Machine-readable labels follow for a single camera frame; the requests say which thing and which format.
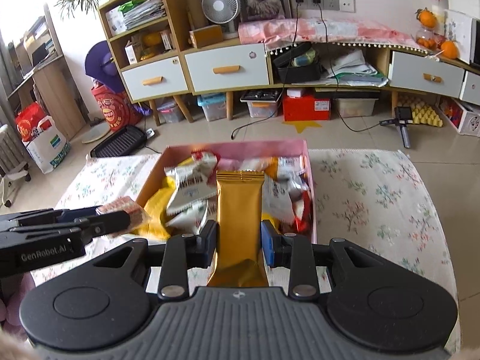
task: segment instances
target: yellow star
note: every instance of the yellow star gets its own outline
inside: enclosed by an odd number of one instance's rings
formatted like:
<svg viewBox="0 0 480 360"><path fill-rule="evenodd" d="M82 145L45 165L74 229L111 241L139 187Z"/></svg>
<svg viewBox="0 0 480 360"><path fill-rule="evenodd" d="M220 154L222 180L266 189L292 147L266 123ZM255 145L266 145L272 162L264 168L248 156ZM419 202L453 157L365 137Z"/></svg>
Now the yellow star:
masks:
<svg viewBox="0 0 480 360"><path fill-rule="evenodd" d="M295 126L297 129L297 133L301 134L303 130L307 127L321 127L322 125L314 122L313 120L306 120L306 121L295 121L295 122L282 122L283 124Z"/></svg>

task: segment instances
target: white drawer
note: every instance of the white drawer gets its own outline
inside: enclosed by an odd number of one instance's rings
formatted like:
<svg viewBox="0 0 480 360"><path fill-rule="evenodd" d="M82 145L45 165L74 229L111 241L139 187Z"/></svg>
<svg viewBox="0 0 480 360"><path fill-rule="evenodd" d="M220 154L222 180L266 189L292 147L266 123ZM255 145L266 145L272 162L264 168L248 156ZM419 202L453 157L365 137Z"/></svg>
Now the white drawer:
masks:
<svg viewBox="0 0 480 360"><path fill-rule="evenodd" d="M261 43L193 52L186 54L185 59L195 92L268 85L265 48ZM221 73L221 68L230 72Z"/></svg>
<svg viewBox="0 0 480 360"><path fill-rule="evenodd" d="M464 72L451 64L394 51L388 78L394 87L458 98Z"/></svg>
<svg viewBox="0 0 480 360"><path fill-rule="evenodd" d="M460 100L480 105L480 76L470 71L465 73Z"/></svg>
<svg viewBox="0 0 480 360"><path fill-rule="evenodd" d="M188 90L178 57L144 64L122 74L134 101ZM162 78L160 82L151 82L159 77Z"/></svg>

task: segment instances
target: desk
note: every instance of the desk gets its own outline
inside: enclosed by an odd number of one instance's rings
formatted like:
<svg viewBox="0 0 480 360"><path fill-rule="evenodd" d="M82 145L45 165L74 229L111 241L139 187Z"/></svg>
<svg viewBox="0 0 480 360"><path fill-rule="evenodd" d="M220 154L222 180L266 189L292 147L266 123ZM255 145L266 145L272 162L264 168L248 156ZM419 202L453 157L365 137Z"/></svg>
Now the desk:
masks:
<svg viewBox="0 0 480 360"><path fill-rule="evenodd" d="M35 83L55 126L67 139L71 139L86 122L62 73L63 63L64 56L56 55L38 64L8 98L18 93L24 109L33 102L30 90Z"/></svg>

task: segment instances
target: yellow egg tray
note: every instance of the yellow egg tray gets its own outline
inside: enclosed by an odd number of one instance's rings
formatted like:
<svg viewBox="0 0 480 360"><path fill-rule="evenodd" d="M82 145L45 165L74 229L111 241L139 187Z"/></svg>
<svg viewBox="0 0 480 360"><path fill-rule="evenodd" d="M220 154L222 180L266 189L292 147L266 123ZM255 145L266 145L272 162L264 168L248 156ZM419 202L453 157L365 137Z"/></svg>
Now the yellow egg tray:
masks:
<svg viewBox="0 0 480 360"><path fill-rule="evenodd" d="M399 96L398 106L412 109L413 124L443 127L443 120L440 119L438 113L419 97Z"/></svg>

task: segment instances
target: tiled floor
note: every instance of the tiled floor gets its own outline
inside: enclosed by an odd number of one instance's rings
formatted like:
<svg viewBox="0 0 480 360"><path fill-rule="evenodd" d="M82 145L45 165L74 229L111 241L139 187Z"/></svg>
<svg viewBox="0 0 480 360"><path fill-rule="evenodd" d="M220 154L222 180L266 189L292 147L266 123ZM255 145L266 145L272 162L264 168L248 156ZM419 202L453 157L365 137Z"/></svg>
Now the tiled floor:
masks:
<svg viewBox="0 0 480 360"><path fill-rule="evenodd" d="M347 123L359 130L389 117L388 104L377 102L374 116L349 118ZM157 135L148 145L162 151L167 145L192 142L221 142L230 140L234 128L254 121L241 109L233 121L218 120L208 123L199 120L155 127ZM375 127L356 133L349 131L340 119L320 123L321 128L308 128L297 134L293 126L282 124L282 118L273 118L240 130L236 140L283 139L301 137L311 149L322 148L377 148L401 149L401 140L392 127ZM415 163L440 215L447 238L457 279L460 299L460 319L464 346L480 345L480 139L458 135L447 124L444 128L411 126L413 149L405 150ZM73 148L65 161L52 173L43 175L32 166L32 181L23 183L12 197L10 210L21 211L53 207L85 163L86 154L95 143L82 145L73 140ZM151 152L144 148L141 153ZM10 211L5 207L0 212Z"/></svg>

